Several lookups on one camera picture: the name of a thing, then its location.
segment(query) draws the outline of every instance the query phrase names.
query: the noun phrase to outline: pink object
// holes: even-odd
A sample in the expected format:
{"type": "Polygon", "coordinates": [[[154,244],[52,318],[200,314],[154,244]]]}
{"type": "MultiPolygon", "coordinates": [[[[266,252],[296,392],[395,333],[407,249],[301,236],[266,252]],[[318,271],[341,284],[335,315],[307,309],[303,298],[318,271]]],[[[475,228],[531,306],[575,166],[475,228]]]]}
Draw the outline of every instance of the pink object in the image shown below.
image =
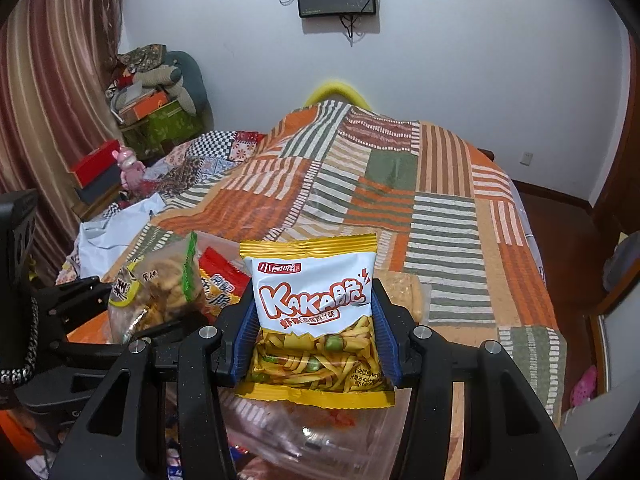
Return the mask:
{"type": "Polygon", "coordinates": [[[120,151],[111,152],[120,168],[120,181],[127,191],[136,192],[144,177],[146,166],[136,158],[136,153],[126,146],[121,146],[120,151]]]}
{"type": "Polygon", "coordinates": [[[596,391],[598,369],[591,365],[571,391],[571,406],[577,408],[591,400],[596,391]]]}

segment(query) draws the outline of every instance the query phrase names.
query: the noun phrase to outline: bed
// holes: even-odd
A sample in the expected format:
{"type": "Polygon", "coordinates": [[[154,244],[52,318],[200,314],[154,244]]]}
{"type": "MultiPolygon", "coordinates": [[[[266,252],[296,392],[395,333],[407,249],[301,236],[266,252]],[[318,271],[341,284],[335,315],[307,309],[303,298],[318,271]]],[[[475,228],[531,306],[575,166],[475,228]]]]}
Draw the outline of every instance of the bed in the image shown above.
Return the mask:
{"type": "MultiPolygon", "coordinates": [[[[420,284],[423,321],[453,342],[498,340],[559,420],[566,345],[537,248],[509,177],[468,142],[435,124],[325,101],[266,135],[209,132],[168,159],[193,166],[203,156],[237,165],[168,198],[103,280],[192,230],[234,241],[375,232],[376,272],[420,284]]],[[[66,264],[59,281],[73,276],[66,264]]],[[[104,340],[103,323],[73,340],[104,340]]],[[[448,478],[462,456],[462,388],[454,397],[448,478]]]]}

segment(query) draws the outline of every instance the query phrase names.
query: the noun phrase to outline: curtain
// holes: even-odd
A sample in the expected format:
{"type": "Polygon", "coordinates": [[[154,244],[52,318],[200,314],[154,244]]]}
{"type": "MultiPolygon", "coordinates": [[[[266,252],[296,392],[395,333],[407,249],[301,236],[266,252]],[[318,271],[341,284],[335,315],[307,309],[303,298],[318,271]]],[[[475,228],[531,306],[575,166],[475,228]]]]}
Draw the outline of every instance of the curtain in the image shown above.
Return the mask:
{"type": "Polygon", "coordinates": [[[78,233],[68,168],[120,135],[104,97],[120,2],[20,0],[0,28],[0,192],[38,189],[33,256],[46,283],[78,233]]]}

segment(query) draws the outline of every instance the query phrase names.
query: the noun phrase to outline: green pea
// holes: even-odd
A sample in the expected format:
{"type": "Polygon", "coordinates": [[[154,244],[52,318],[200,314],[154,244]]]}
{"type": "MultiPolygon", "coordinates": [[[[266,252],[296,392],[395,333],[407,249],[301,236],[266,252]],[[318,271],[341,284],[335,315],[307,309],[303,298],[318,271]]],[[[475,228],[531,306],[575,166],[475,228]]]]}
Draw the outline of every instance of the green pea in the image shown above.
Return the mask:
{"type": "Polygon", "coordinates": [[[328,352],[340,352],[344,347],[344,341],[339,335],[330,335],[324,343],[324,348],[328,352]]]}
{"type": "Polygon", "coordinates": [[[321,366],[322,365],[320,364],[320,361],[318,361],[318,359],[316,359],[315,357],[310,357],[309,362],[306,364],[305,370],[307,372],[317,372],[321,366]]]}
{"type": "Polygon", "coordinates": [[[269,382],[269,374],[264,373],[256,373],[251,374],[251,378],[254,383],[268,383],[269,382]]]}

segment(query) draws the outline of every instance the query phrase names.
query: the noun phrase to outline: silver bolt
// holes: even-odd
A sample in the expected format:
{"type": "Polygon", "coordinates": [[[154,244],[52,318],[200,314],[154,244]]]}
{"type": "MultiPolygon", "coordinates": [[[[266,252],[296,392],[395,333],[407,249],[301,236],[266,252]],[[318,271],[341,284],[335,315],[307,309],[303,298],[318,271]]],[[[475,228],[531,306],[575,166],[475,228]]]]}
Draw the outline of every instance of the silver bolt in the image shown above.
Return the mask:
{"type": "Polygon", "coordinates": [[[198,335],[203,339],[211,339],[217,333],[218,329],[211,325],[203,326],[200,330],[198,330],[198,335]]]}
{"type": "Polygon", "coordinates": [[[418,325],[417,327],[414,328],[414,335],[418,339],[428,339],[431,337],[431,334],[433,334],[433,332],[431,331],[431,328],[429,328],[428,326],[418,325]]]}
{"type": "Polygon", "coordinates": [[[502,351],[502,346],[497,341],[490,340],[484,343],[484,349],[489,354],[499,354],[502,351]]]}
{"type": "Polygon", "coordinates": [[[142,341],[142,339],[136,339],[129,343],[129,352],[132,354],[139,354],[145,349],[146,342],[142,341]]]}

